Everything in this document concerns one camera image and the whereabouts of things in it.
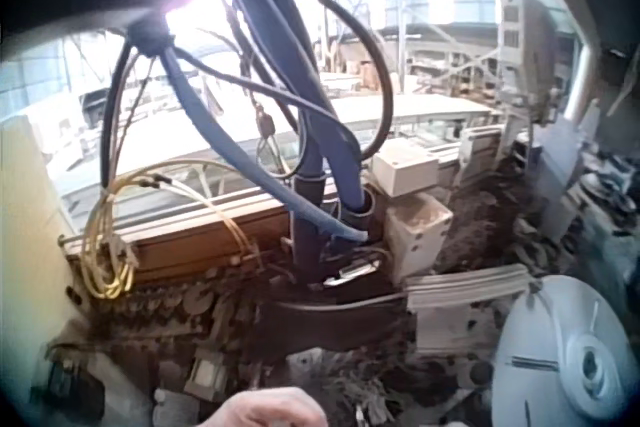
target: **yellow cable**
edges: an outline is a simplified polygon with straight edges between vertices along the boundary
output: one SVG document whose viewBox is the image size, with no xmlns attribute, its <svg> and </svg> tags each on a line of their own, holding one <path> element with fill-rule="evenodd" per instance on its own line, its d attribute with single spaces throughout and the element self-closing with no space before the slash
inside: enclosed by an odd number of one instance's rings
<svg viewBox="0 0 640 427">
<path fill-rule="evenodd" d="M 116 93 L 115 103 L 115 115 L 113 125 L 113 136 L 111 139 L 110 149 L 110 166 L 109 166 L 109 186 L 106 191 L 103 192 L 100 199 L 91 210 L 87 224 L 85 226 L 84 234 L 82 236 L 82 246 L 80 251 L 80 270 L 82 273 L 83 282 L 89 291 L 89 293 L 99 299 L 115 299 L 123 292 L 127 292 L 133 285 L 134 269 L 126 259 L 121 260 L 119 252 L 115 249 L 115 243 L 112 241 L 114 237 L 113 230 L 113 208 L 117 195 L 126 187 L 139 186 L 140 180 L 149 180 L 145 177 L 150 172 L 161 169 L 163 167 L 170 167 L 174 165 L 210 165 L 217 168 L 225 169 L 232 172 L 237 172 L 236 169 L 222 164 L 220 162 L 204 159 L 182 159 L 182 160 L 169 160 L 160 162 L 142 169 L 138 169 L 135 172 L 117 178 L 118 161 L 124 145 L 124 140 L 127 135 L 127 131 L 133 122 L 133 116 L 135 109 L 139 103 L 144 88 L 147 85 L 148 79 L 151 75 L 151 69 L 153 67 L 154 59 L 151 59 L 149 64 L 149 71 L 140 86 L 138 95 L 134 101 L 134 105 L 129 112 L 127 121 L 125 122 L 122 137 L 118 142 L 118 126 L 120 123 L 120 109 L 122 104 L 122 97 L 126 86 L 126 79 L 133 70 L 136 62 L 140 58 L 140 53 L 134 54 L 134 56 L 127 63 L 123 72 L 122 80 L 118 85 L 118 91 Z M 234 237 L 238 244 L 241 253 L 247 253 L 251 251 L 251 244 L 246 234 L 233 221 L 233 219 L 227 217 L 219 206 L 213 204 L 210 200 L 202 196 L 197 191 L 191 189 L 181 182 L 172 180 L 172 187 L 167 190 L 173 191 L 179 195 L 185 195 L 195 201 L 203 203 L 213 212 L 215 212 L 223 221 L 225 226 L 229 229 L 231 235 Z M 100 265 L 100 244 L 106 242 L 109 250 L 109 268 L 104 265 Z"/>
<path fill-rule="evenodd" d="M 126 187 L 139 186 L 140 180 L 149 181 L 149 176 L 154 170 L 176 165 L 206 165 L 236 172 L 233 167 L 213 160 L 180 159 L 160 162 L 115 178 L 92 209 L 82 238 L 80 253 L 82 278 L 92 296 L 99 299 L 115 299 L 123 292 L 130 290 L 133 285 L 133 266 L 129 265 L 126 260 L 119 258 L 119 253 L 115 251 L 115 245 L 112 242 L 108 242 L 110 267 L 104 268 L 100 265 L 99 260 L 101 257 L 100 243 L 105 239 L 113 238 L 114 235 L 113 208 L 117 195 Z M 252 251 L 251 243 L 246 234 L 233 219 L 223 213 L 219 206 L 181 182 L 172 180 L 172 184 L 172 189 L 167 190 L 186 195 L 214 211 L 229 229 L 242 253 Z"/>
</svg>

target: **human hand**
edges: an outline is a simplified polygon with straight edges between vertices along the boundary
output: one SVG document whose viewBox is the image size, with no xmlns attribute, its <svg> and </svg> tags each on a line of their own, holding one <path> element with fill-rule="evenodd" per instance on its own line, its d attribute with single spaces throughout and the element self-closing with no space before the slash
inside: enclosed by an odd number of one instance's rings
<svg viewBox="0 0 640 427">
<path fill-rule="evenodd" d="M 329 427 L 327 417 L 302 389 L 277 389 L 240 392 L 227 400 L 199 427 Z"/>
</svg>

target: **industrial machinery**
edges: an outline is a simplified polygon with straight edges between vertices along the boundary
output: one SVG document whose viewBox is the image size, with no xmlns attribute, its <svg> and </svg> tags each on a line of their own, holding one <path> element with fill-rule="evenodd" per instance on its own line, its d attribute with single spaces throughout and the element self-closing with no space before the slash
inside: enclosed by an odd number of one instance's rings
<svg viewBox="0 0 640 427">
<path fill-rule="evenodd" d="M 544 233 L 542 208 L 535 208 L 534 125 L 552 124 L 558 105 L 555 34 L 537 0 L 501 0 L 496 90 L 504 118 L 463 125 L 454 115 L 459 142 L 427 148 L 392 132 L 396 97 L 382 48 L 334 0 L 315 1 L 353 31 L 381 93 L 381 118 L 365 148 L 323 89 L 294 0 L 223 0 L 232 38 L 222 41 L 238 55 L 240 75 L 175 44 L 165 13 L 186 1 L 7 4 L 7 56 L 87 28 L 123 37 L 99 141 L 101 191 L 79 235 L 43 159 L 16 160 L 39 154 L 31 126 L 19 116 L 2 124 L 2 154 L 13 159 L 3 164 L 13 180 L 3 178 L 2 195 L 19 227 L 3 252 L 3 269 L 11 268 L 2 300 L 13 314 L 7 358 L 15 365 L 2 386 L 25 416 L 172 427 L 203 420 L 234 392 L 282 383 L 315 393 L 344 425 L 591 425 L 622 414 L 640 379 L 628 332 L 606 296 L 558 274 L 574 267 L 567 235 L 580 230 L 571 228 L 576 219 L 586 223 L 594 195 L 606 190 L 600 200 L 626 209 L 623 236 L 635 238 L 637 211 L 627 196 L 633 168 L 609 163 L 614 172 L 597 185 L 583 177 L 567 228 L 557 239 Z M 149 73 L 126 112 L 127 78 L 141 58 Z M 576 74 L 578 87 L 592 60 L 587 55 Z M 219 159 L 118 170 L 154 62 Z M 198 71 L 201 93 L 186 64 Z M 260 135 L 255 158 L 223 128 L 227 107 L 213 99 L 205 75 L 246 95 Z M 571 101 L 576 116 L 586 106 L 579 97 Z M 299 139 L 296 165 L 279 152 L 274 106 Z M 523 133 L 524 158 L 513 155 Z M 265 151 L 275 172 L 261 165 Z M 204 175 L 204 194 L 173 175 L 184 165 L 231 172 L 256 189 L 218 201 Z M 136 189 L 195 207 L 119 224 L 117 199 Z M 589 190 L 591 200 L 580 200 Z M 611 227 L 607 238 L 617 232 Z M 28 242 L 35 247 L 25 248 Z M 637 252 L 626 253 L 624 277 L 633 286 L 638 267 L 629 259 Z M 38 270 L 49 264 L 58 269 L 53 280 Z M 17 294 L 34 282 L 30 293 Z M 35 315 L 38 297 L 54 321 Z M 30 316 L 33 336 L 20 329 Z M 134 382 L 137 371 L 145 373 Z M 545 401 L 548 392 L 553 402 Z"/>
</svg>

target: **white tube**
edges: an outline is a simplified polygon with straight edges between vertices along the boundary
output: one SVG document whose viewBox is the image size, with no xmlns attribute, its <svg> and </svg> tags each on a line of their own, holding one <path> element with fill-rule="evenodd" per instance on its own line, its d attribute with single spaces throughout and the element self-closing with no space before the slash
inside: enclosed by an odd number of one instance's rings
<svg viewBox="0 0 640 427">
<path fill-rule="evenodd" d="M 589 44 L 584 44 L 580 51 L 578 68 L 575 81 L 571 86 L 567 108 L 564 111 L 564 117 L 574 125 L 580 123 L 589 105 L 589 95 L 597 66 L 598 58 L 595 49 Z"/>
</svg>

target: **beige electrical box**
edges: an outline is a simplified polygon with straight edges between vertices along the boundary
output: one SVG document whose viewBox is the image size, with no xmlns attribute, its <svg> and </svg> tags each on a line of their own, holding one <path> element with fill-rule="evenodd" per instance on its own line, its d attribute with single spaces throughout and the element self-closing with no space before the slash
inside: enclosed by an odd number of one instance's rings
<svg viewBox="0 0 640 427">
<path fill-rule="evenodd" d="M 387 140 L 373 156 L 371 173 L 391 198 L 438 183 L 438 158 L 408 139 Z"/>
<path fill-rule="evenodd" d="M 384 229 L 394 258 L 394 282 L 424 274 L 433 266 L 452 218 L 449 209 L 425 192 L 390 202 Z"/>
</svg>

